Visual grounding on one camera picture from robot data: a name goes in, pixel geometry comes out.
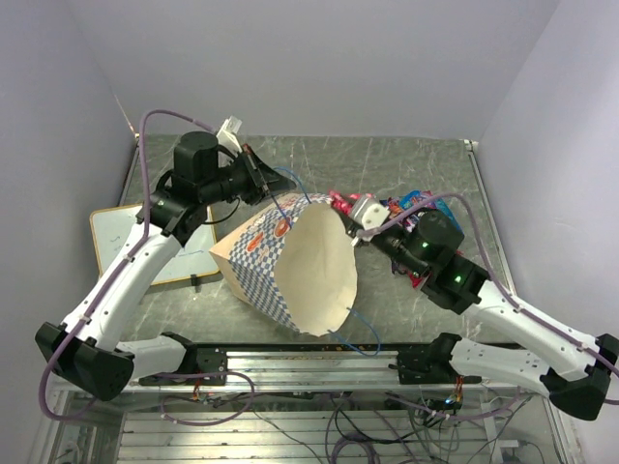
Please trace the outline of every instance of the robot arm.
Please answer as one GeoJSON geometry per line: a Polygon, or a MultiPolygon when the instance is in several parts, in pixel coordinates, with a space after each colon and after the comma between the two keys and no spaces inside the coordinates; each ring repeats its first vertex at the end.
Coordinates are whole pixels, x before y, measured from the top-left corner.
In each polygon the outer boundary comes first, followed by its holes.
{"type": "Polygon", "coordinates": [[[207,220],[207,207],[236,198],[253,205],[296,187],[262,162],[251,147],[241,147],[234,133],[225,128],[217,136],[194,131],[180,138],[174,147],[173,169],[163,174],[151,195],[145,242],[133,256],[128,255],[143,240],[144,215],[140,211],[123,251],[88,296],[60,325],[45,323],[36,334],[49,361],[68,334],[85,321],[53,371],[98,399],[114,398],[131,379],[160,372],[191,373],[194,369],[196,347],[178,334],[163,333],[135,342],[119,340],[155,276],[207,220]],[[219,166],[220,152],[232,162],[219,166]],[[86,307],[102,288],[106,288],[103,297],[86,316],[86,307]]]}
{"type": "MultiPolygon", "coordinates": [[[[347,233],[357,238],[356,244],[362,243],[358,231],[381,226],[390,214],[371,196],[354,201],[334,194],[333,206],[339,211],[347,233]]],[[[442,333],[430,343],[424,359],[406,353],[398,355],[400,381],[407,377],[402,372],[423,375],[440,367],[453,377],[477,375],[523,386],[548,397],[556,407],[574,417],[594,420],[604,404],[610,371],[581,346],[615,364],[619,340],[609,334],[594,337],[579,332],[511,297],[517,304],[514,307],[485,269],[457,254],[463,239],[462,232],[442,212],[426,210],[411,232],[396,224],[363,240],[414,277],[425,277],[422,292],[432,302],[492,326],[525,350],[488,346],[442,333]],[[580,347],[553,329],[569,334],[580,347]]]]}

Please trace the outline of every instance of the cable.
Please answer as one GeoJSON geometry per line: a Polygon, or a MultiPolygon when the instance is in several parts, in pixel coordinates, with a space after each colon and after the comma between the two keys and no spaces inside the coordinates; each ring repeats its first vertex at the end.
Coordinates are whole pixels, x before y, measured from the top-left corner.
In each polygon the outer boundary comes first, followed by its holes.
{"type": "Polygon", "coordinates": [[[457,429],[457,426],[452,427],[452,437],[449,439],[449,449],[447,450],[447,459],[445,459],[447,462],[449,462],[449,456],[452,454],[452,452],[456,452],[460,449],[460,432],[457,429]],[[457,431],[457,440],[456,440],[456,447],[452,449],[452,443],[454,442],[454,433],[457,431]]]}
{"type": "Polygon", "coordinates": [[[376,351],[374,353],[366,353],[365,351],[362,351],[359,348],[357,348],[356,346],[351,345],[350,343],[348,343],[348,341],[346,341],[346,339],[343,336],[341,336],[339,333],[333,332],[333,331],[328,331],[329,334],[331,334],[335,338],[337,338],[339,343],[341,343],[342,345],[347,346],[348,348],[350,348],[351,350],[359,353],[360,355],[367,356],[368,358],[373,358],[374,356],[377,356],[380,353],[380,350],[382,348],[382,342],[380,341],[380,335],[378,335],[378,332],[376,331],[376,329],[368,322],[368,320],[364,316],[362,316],[361,314],[359,314],[357,311],[355,311],[354,309],[352,309],[350,307],[348,307],[347,309],[352,313],[352,315],[357,317],[357,319],[359,319],[361,322],[366,324],[366,326],[368,326],[368,328],[374,334],[374,336],[376,337],[376,351]]]}
{"type": "Polygon", "coordinates": [[[545,464],[544,454],[542,453],[542,450],[540,449],[540,447],[538,447],[538,446],[537,446],[535,443],[533,443],[533,442],[525,442],[524,440],[520,440],[520,442],[521,442],[523,445],[525,445],[526,447],[527,447],[527,446],[529,446],[529,445],[530,445],[530,446],[532,446],[532,447],[535,447],[535,449],[536,449],[536,450],[538,451],[538,453],[540,454],[540,457],[541,457],[541,459],[542,459],[542,464],[545,464]]]}
{"type": "Polygon", "coordinates": [[[263,417],[259,416],[259,415],[258,415],[258,413],[256,413],[255,411],[252,411],[252,412],[253,412],[253,413],[254,413],[254,414],[255,414],[255,415],[256,415],[259,419],[262,419],[263,421],[265,421],[265,422],[267,422],[267,423],[270,423],[270,424],[271,424],[274,428],[276,428],[279,432],[281,432],[281,434],[282,434],[284,437],[287,437],[287,438],[289,438],[290,440],[292,440],[293,442],[296,442],[296,443],[298,443],[299,445],[303,445],[304,447],[306,447],[308,450],[310,450],[310,451],[311,451],[311,453],[314,455],[314,457],[316,458],[316,460],[317,460],[320,464],[323,464],[323,463],[322,463],[322,459],[320,459],[320,456],[318,455],[318,453],[317,453],[316,451],[314,451],[314,450],[313,450],[313,448],[312,448],[310,445],[308,445],[308,444],[307,444],[307,443],[305,443],[305,442],[302,442],[301,440],[297,440],[297,439],[296,439],[296,438],[294,438],[294,437],[291,437],[290,435],[288,435],[288,434],[287,434],[287,433],[286,433],[286,432],[285,432],[282,428],[280,428],[280,427],[279,427],[276,423],[274,423],[273,421],[271,421],[271,420],[269,420],[269,419],[266,419],[266,418],[263,418],[263,417]]]}
{"type": "Polygon", "coordinates": [[[311,203],[310,196],[308,195],[308,191],[306,190],[305,187],[303,187],[303,183],[301,182],[301,179],[299,179],[299,177],[294,172],[292,172],[291,169],[288,169],[287,167],[284,167],[284,166],[277,166],[277,167],[274,167],[273,169],[278,170],[278,171],[284,171],[290,174],[292,178],[295,181],[297,181],[297,184],[299,184],[299,188],[303,192],[303,195],[306,196],[306,200],[308,200],[308,203],[311,203]]]}
{"type": "Polygon", "coordinates": [[[228,216],[222,218],[222,219],[218,219],[218,220],[206,220],[204,221],[204,224],[206,225],[215,225],[215,224],[219,224],[224,222],[225,220],[229,220],[230,218],[232,218],[232,216],[234,216],[234,213],[236,213],[236,210],[239,209],[239,205],[241,204],[241,198],[239,198],[238,196],[236,197],[236,206],[234,207],[234,209],[228,214],[228,216]]]}
{"type": "Polygon", "coordinates": [[[139,147],[138,154],[139,154],[140,172],[141,172],[141,177],[142,177],[142,188],[143,188],[143,195],[144,195],[144,207],[142,208],[142,211],[144,212],[144,221],[143,221],[144,222],[144,233],[142,234],[142,237],[137,241],[137,243],[127,253],[128,259],[123,259],[120,263],[118,263],[116,268],[114,268],[111,271],[107,280],[102,284],[102,286],[99,289],[99,292],[97,292],[97,295],[95,295],[92,301],[86,306],[86,309],[84,310],[84,313],[80,317],[80,320],[75,324],[75,326],[67,334],[67,336],[65,336],[65,338],[60,342],[60,344],[58,345],[56,350],[52,353],[51,357],[49,358],[49,361],[47,362],[47,365],[44,368],[43,375],[41,376],[41,382],[39,383],[39,395],[38,395],[39,406],[43,414],[49,419],[52,419],[53,421],[70,421],[70,420],[78,419],[92,407],[95,401],[97,401],[97,398],[93,398],[92,400],[88,402],[88,404],[86,404],[86,406],[84,406],[83,409],[71,415],[62,416],[62,415],[55,414],[53,411],[49,409],[49,406],[47,406],[47,398],[46,398],[47,382],[49,381],[49,376],[51,375],[51,372],[53,371],[56,363],[58,363],[60,356],[67,349],[67,346],[69,345],[69,343],[71,343],[71,341],[79,334],[79,332],[83,329],[83,327],[88,322],[90,322],[90,316],[93,315],[93,313],[95,312],[95,309],[97,308],[99,303],[103,300],[103,297],[105,296],[107,291],[110,289],[112,284],[116,281],[118,276],[123,272],[125,267],[127,267],[127,264],[131,261],[131,259],[137,254],[137,252],[142,248],[142,246],[148,241],[148,234],[150,230],[149,229],[150,218],[151,218],[151,192],[150,192],[150,186],[149,186],[149,181],[148,181],[148,166],[146,164],[145,133],[146,133],[146,121],[148,120],[149,117],[151,117],[154,114],[167,114],[170,116],[175,116],[177,118],[180,118],[192,124],[195,124],[196,126],[203,128],[206,131],[209,131],[209,132],[213,131],[213,128],[211,128],[210,126],[196,119],[190,118],[189,116],[185,116],[181,113],[177,113],[176,111],[170,111],[167,109],[154,109],[142,115],[142,118],[140,119],[140,122],[139,122],[139,138],[138,138],[137,144],[139,147]]]}
{"type": "Polygon", "coordinates": [[[414,459],[413,462],[419,463],[419,459],[417,459],[417,457],[415,456],[415,453],[412,451],[411,448],[408,447],[408,445],[406,445],[404,440],[399,437],[398,431],[394,429],[394,427],[389,423],[389,421],[382,414],[380,414],[378,411],[374,411],[374,414],[376,416],[378,416],[385,423],[385,425],[387,425],[387,428],[389,428],[389,430],[391,430],[391,432],[396,437],[396,440],[401,443],[402,447],[404,448],[404,451],[406,451],[410,455],[410,457],[412,459],[414,459]]]}
{"type": "Polygon", "coordinates": [[[232,154],[231,151],[229,151],[227,149],[227,147],[225,147],[225,146],[220,144],[220,145],[217,146],[217,150],[218,150],[218,152],[223,153],[224,155],[229,157],[232,160],[232,162],[234,162],[236,160],[236,157],[232,154]]]}
{"type": "MultiPolygon", "coordinates": [[[[466,200],[464,195],[461,195],[460,193],[441,193],[438,195],[430,196],[426,198],[425,200],[420,201],[416,205],[413,205],[412,207],[403,211],[402,213],[400,213],[393,219],[388,220],[387,222],[385,222],[379,227],[374,227],[368,230],[363,230],[363,229],[358,230],[357,236],[358,237],[373,237],[374,235],[387,230],[393,225],[398,224],[399,222],[408,218],[409,216],[419,211],[420,209],[424,208],[425,206],[429,205],[430,203],[436,200],[442,199],[442,198],[456,198],[457,200],[460,201],[462,206],[464,206],[464,209],[466,210],[469,220],[471,221],[471,226],[473,227],[473,234],[475,236],[475,242],[477,243],[477,248],[479,249],[480,255],[482,257],[482,261],[484,261],[484,265],[486,266],[486,270],[490,276],[490,280],[494,282],[494,284],[496,285],[496,288],[499,290],[499,293],[503,296],[505,301],[508,302],[515,310],[521,312],[522,314],[524,314],[526,317],[528,317],[532,321],[538,323],[545,329],[548,329],[553,334],[556,334],[560,336],[561,338],[563,338],[564,340],[570,342],[573,346],[577,347],[579,350],[582,350],[588,355],[592,356],[595,360],[599,361],[607,369],[609,369],[617,378],[619,378],[619,368],[615,366],[612,362],[607,360],[600,353],[594,351],[592,348],[586,346],[584,343],[581,343],[579,340],[577,340],[573,336],[569,335],[568,333],[563,332],[561,329],[554,327],[552,324],[548,323],[546,320],[544,320],[540,316],[532,313],[527,308],[521,307],[520,304],[514,299],[514,296],[501,283],[501,281],[498,278],[497,273],[494,271],[494,269],[492,268],[490,264],[490,260],[487,255],[486,248],[484,247],[484,243],[482,241],[482,234],[480,232],[479,225],[477,223],[477,220],[475,219],[473,210],[471,209],[471,205],[469,204],[468,200],[466,200]]],[[[604,403],[612,404],[612,405],[619,405],[619,399],[605,399],[604,403]]]]}
{"type": "Polygon", "coordinates": [[[444,414],[432,409],[429,409],[428,406],[425,405],[421,405],[418,403],[414,403],[412,401],[408,401],[406,399],[400,398],[399,396],[395,395],[394,393],[387,393],[387,395],[394,399],[395,401],[398,401],[402,404],[405,404],[406,406],[410,406],[411,408],[414,408],[416,410],[421,410],[421,411],[426,411],[427,413],[430,413],[431,415],[437,417],[437,418],[441,418],[444,420],[449,420],[449,421],[458,421],[458,422],[462,422],[462,421],[479,421],[481,419],[485,419],[485,418],[491,418],[492,416],[496,416],[497,414],[500,413],[504,413],[506,411],[510,411],[510,408],[517,402],[520,400],[520,387],[516,388],[516,394],[514,395],[514,397],[508,401],[508,403],[505,406],[501,406],[498,409],[494,409],[492,411],[488,411],[487,413],[481,413],[481,414],[476,414],[474,416],[456,416],[456,415],[451,415],[451,414],[444,414]]]}
{"type": "Polygon", "coordinates": [[[505,431],[505,429],[507,428],[507,426],[510,424],[510,422],[512,421],[512,419],[514,418],[514,416],[516,415],[516,413],[522,409],[524,407],[524,405],[526,403],[528,403],[531,400],[532,396],[529,396],[528,398],[526,398],[524,401],[522,401],[518,407],[516,408],[516,410],[512,413],[511,416],[508,417],[508,419],[505,421],[505,423],[503,424],[503,426],[501,427],[501,430],[499,430],[499,433],[496,434],[496,438],[494,438],[493,440],[490,440],[488,442],[485,442],[484,445],[479,448],[477,451],[475,451],[475,454],[473,454],[468,461],[466,461],[466,464],[470,464],[470,462],[473,460],[473,458],[475,456],[477,456],[480,452],[482,452],[482,450],[485,447],[488,447],[491,443],[493,443],[494,445],[492,446],[492,451],[490,452],[490,460],[492,459],[492,455],[494,454],[494,449],[496,448],[496,442],[499,438],[501,438],[501,435],[503,434],[503,432],[505,431]]]}
{"type": "Polygon", "coordinates": [[[278,211],[280,211],[281,217],[284,218],[286,222],[288,223],[288,227],[292,228],[292,222],[290,221],[290,217],[286,215],[286,213],[281,208],[280,203],[278,203],[277,198],[272,193],[271,193],[271,199],[273,200],[273,203],[275,203],[275,206],[278,208],[278,211]]]}
{"type": "Polygon", "coordinates": [[[411,433],[407,433],[406,435],[402,435],[401,437],[396,435],[396,439],[395,440],[388,440],[388,439],[382,439],[382,438],[372,438],[370,437],[367,433],[363,432],[355,422],[352,421],[351,418],[348,417],[348,415],[341,409],[339,408],[338,411],[336,412],[336,415],[334,417],[334,423],[336,426],[336,430],[338,431],[339,435],[342,436],[343,438],[347,438],[351,441],[354,442],[358,442],[358,443],[375,443],[378,445],[393,445],[395,443],[402,443],[402,441],[404,443],[412,443],[413,440],[408,440],[405,441],[406,438],[410,437],[413,432],[411,433]],[[344,432],[341,431],[341,429],[339,428],[339,424],[338,424],[338,414],[342,414],[346,420],[348,421],[348,423],[350,423],[350,425],[352,425],[352,428],[355,429],[355,432],[357,432],[357,438],[352,438],[350,435],[345,434],[344,432]]]}
{"type": "Polygon", "coordinates": [[[165,419],[167,421],[171,421],[174,423],[180,423],[181,425],[190,425],[193,427],[208,427],[210,425],[219,425],[221,423],[226,423],[226,422],[232,421],[233,419],[238,418],[243,413],[248,411],[248,409],[251,407],[253,403],[254,395],[255,395],[255,384],[253,383],[251,378],[248,377],[247,375],[242,374],[240,372],[232,372],[232,371],[207,372],[207,373],[199,373],[199,374],[173,374],[173,373],[162,372],[161,374],[157,374],[157,377],[161,377],[163,379],[203,379],[205,377],[222,377],[222,376],[228,376],[228,375],[241,377],[242,379],[246,380],[248,384],[250,384],[250,389],[251,389],[250,397],[248,398],[248,401],[243,404],[243,406],[241,407],[239,411],[237,411],[236,413],[232,414],[231,416],[225,419],[212,420],[210,422],[192,422],[190,420],[174,419],[165,411],[165,401],[173,396],[166,396],[160,404],[160,411],[162,412],[162,419],[165,419]]]}

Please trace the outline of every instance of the blue object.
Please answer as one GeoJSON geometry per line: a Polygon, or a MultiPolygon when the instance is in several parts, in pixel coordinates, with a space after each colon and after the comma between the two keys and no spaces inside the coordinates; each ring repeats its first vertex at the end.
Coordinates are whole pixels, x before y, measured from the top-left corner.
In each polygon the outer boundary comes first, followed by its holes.
{"type": "Polygon", "coordinates": [[[292,170],[288,169],[287,167],[283,167],[283,166],[274,167],[274,169],[279,170],[279,171],[284,171],[290,174],[290,176],[292,176],[292,178],[295,181],[297,181],[297,184],[299,184],[299,188],[303,192],[303,195],[306,196],[308,203],[311,203],[310,196],[308,195],[308,191],[306,190],[305,187],[303,187],[303,183],[301,182],[301,179],[299,179],[299,177],[294,172],[292,172],[292,170]]]}
{"type": "Polygon", "coordinates": [[[278,203],[278,200],[276,199],[276,197],[272,193],[271,193],[271,199],[273,200],[273,202],[275,203],[275,206],[280,211],[281,217],[286,219],[286,222],[288,223],[288,227],[292,228],[292,222],[290,222],[290,217],[288,217],[286,215],[286,213],[281,208],[280,203],[278,203]]]}
{"type": "Polygon", "coordinates": [[[380,350],[382,348],[382,343],[380,341],[380,336],[378,336],[378,332],[376,331],[376,329],[368,322],[368,320],[362,316],[361,314],[359,314],[357,311],[355,311],[354,309],[348,308],[348,310],[355,316],[357,317],[361,322],[363,322],[364,324],[366,324],[368,326],[368,328],[371,330],[371,332],[374,334],[374,336],[376,337],[376,351],[374,353],[366,353],[365,351],[361,351],[359,348],[357,348],[354,345],[351,345],[350,343],[348,343],[346,341],[346,339],[341,336],[339,333],[337,332],[332,332],[329,331],[329,334],[331,334],[332,336],[334,336],[335,338],[338,339],[339,343],[341,343],[342,345],[346,345],[348,348],[350,348],[353,351],[356,351],[357,353],[359,353],[360,355],[363,356],[367,356],[368,358],[373,358],[374,356],[378,355],[378,353],[380,353],[380,350]]]}

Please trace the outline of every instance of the gray wall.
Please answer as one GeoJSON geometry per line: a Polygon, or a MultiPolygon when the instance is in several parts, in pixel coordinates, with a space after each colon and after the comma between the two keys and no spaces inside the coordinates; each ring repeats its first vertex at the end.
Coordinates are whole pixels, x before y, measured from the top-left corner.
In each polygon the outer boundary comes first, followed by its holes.
{"type": "Polygon", "coordinates": [[[557,3],[71,0],[134,125],[162,106],[252,134],[473,139],[557,3]]]}
{"type": "Polygon", "coordinates": [[[61,0],[0,4],[0,433],[25,462],[41,413],[35,342],[92,287],[90,212],[114,205],[133,135],[61,0]]]}
{"type": "MultiPolygon", "coordinates": [[[[617,17],[614,0],[563,0],[480,144],[518,293],[581,330],[615,336],[617,17]]],[[[618,413],[605,407],[598,421],[578,424],[587,462],[617,461],[618,413]]]]}

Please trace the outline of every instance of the marble table surface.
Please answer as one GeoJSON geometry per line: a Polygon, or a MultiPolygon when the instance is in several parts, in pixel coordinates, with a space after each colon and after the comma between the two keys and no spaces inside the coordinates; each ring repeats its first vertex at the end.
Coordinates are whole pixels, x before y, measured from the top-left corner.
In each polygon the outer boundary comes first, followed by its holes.
{"type": "MultiPolygon", "coordinates": [[[[172,147],[177,139],[176,135],[148,136],[151,188],[172,167],[172,147]]],[[[475,170],[462,141],[306,136],[251,136],[243,141],[269,165],[293,169],[310,192],[337,189],[346,193],[371,192],[379,198],[404,195],[412,189],[465,194],[482,226],[491,262],[498,274],[504,275],[475,170]]],[[[141,202],[141,190],[137,166],[125,203],[141,202]]],[[[447,203],[466,235],[461,251],[482,264],[463,207],[456,200],[447,203]]],[[[214,217],[223,217],[229,208],[227,204],[216,205],[214,217]]],[[[222,238],[261,208],[242,205],[232,219],[216,226],[217,237],[222,238]]],[[[429,342],[443,332],[483,342],[510,341],[493,328],[432,304],[411,288],[406,276],[392,275],[389,259],[370,246],[358,249],[356,260],[359,278],[354,309],[371,322],[383,342],[429,342]]],[[[123,340],[172,331],[195,342],[336,342],[332,335],[315,337],[279,325],[236,299],[220,274],[202,281],[198,291],[189,281],[151,287],[127,324],[123,340]]],[[[339,333],[354,343],[375,340],[352,315],[339,333]]]]}

